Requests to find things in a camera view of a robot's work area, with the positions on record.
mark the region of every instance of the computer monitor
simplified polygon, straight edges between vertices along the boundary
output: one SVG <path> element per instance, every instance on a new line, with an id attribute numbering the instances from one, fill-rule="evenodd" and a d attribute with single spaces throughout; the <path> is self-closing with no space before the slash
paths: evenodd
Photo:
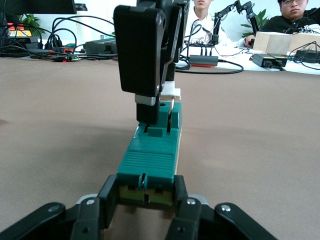
<path id="1" fill-rule="evenodd" d="M 0 0 L 0 13 L 6 14 L 76 14 L 74 0 Z"/>

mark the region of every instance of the cardboard box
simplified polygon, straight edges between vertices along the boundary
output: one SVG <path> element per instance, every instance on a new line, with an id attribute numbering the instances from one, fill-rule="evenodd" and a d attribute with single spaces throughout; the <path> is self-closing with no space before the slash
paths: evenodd
<path id="1" fill-rule="evenodd" d="M 320 45 L 320 34 L 319 33 L 296 33 L 292 35 L 292 40 L 289 46 L 289 52 L 296 53 L 297 50 L 301 50 L 303 45 L 316 42 L 318 45 Z M 311 49 L 315 50 L 316 45 L 310 44 L 305 49 Z"/>
<path id="2" fill-rule="evenodd" d="M 263 54 L 287 55 L 292 35 L 279 32 L 258 31 L 255 36 L 253 50 Z"/>

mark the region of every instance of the white shirt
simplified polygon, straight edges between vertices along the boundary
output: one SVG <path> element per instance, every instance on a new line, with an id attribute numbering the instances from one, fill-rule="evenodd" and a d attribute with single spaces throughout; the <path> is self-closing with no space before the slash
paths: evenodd
<path id="1" fill-rule="evenodd" d="M 197 27 L 194 29 L 193 34 L 190 38 L 190 43 L 195 44 L 195 43 L 200 43 L 200 44 L 208 44 L 211 41 L 212 38 L 212 33 L 215 27 L 215 20 L 214 18 L 208 13 L 208 15 L 203 19 L 199 20 L 195 13 L 195 9 L 192 8 L 190 9 L 188 13 L 188 18 L 187 18 L 187 23 L 186 23 L 186 28 L 185 28 L 185 39 L 184 40 L 189 40 L 189 35 L 191 33 L 191 27 L 195 27 L 197 25 L 201 25 L 201 27 Z M 245 47 L 245 39 L 242 38 L 238 42 L 233 42 L 225 33 L 223 28 L 220 26 L 219 29 L 219 39 L 218 39 L 219 45 L 222 46 L 233 46 L 233 47 Z"/>

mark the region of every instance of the metal bolt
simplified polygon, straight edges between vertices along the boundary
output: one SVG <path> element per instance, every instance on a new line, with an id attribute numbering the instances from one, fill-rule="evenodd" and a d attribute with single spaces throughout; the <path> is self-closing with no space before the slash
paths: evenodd
<path id="1" fill-rule="evenodd" d="M 194 200 L 193 198 L 188 198 L 186 200 L 186 203 L 189 205 L 195 205 L 196 204 L 196 200 Z"/>
<path id="2" fill-rule="evenodd" d="M 95 203 L 95 200 L 93 200 L 93 199 L 90 199 L 90 200 L 86 201 L 87 205 L 91 205 L 91 204 L 94 204 L 94 203 Z"/>
<path id="3" fill-rule="evenodd" d="M 52 206 L 48 209 L 48 212 L 54 212 L 54 211 L 57 211 L 59 209 L 59 206 L 58 205 L 55 205 L 55 206 Z"/>
<path id="4" fill-rule="evenodd" d="M 224 212 L 231 212 L 231 207 L 229 207 L 228 205 L 222 205 L 221 209 Z"/>

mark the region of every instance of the person in white shirt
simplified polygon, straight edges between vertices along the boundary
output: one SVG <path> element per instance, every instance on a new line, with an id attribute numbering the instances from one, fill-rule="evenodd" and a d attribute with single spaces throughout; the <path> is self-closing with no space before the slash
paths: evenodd
<path id="1" fill-rule="evenodd" d="M 194 8 L 191 8 L 188 13 L 186 28 L 185 28 L 185 40 L 189 39 L 192 28 L 197 25 L 201 27 L 196 27 L 190 37 L 190 43 L 195 44 L 208 44 L 212 38 L 212 33 L 215 27 L 214 18 L 208 13 L 210 4 L 214 0 L 192 0 L 194 2 Z M 233 42 L 225 33 L 222 27 L 219 29 L 219 45 L 223 46 L 234 46 L 234 47 L 251 47 L 251 40 L 255 36 L 251 35 L 246 38 L 240 39 L 238 42 Z"/>

